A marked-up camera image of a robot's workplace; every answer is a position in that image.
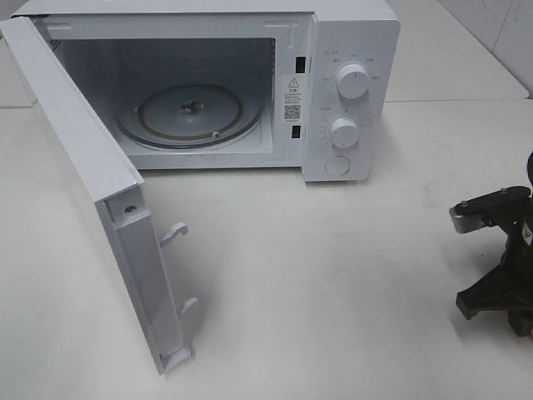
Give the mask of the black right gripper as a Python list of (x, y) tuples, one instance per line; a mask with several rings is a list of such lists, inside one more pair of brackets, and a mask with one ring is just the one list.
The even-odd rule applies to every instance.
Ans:
[(525, 219), (485, 212), (483, 218), (507, 235), (500, 263), (474, 285), (457, 293), (456, 306), (467, 320), (481, 312), (507, 312), (519, 337), (532, 335), (532, 243), (522, 234)]

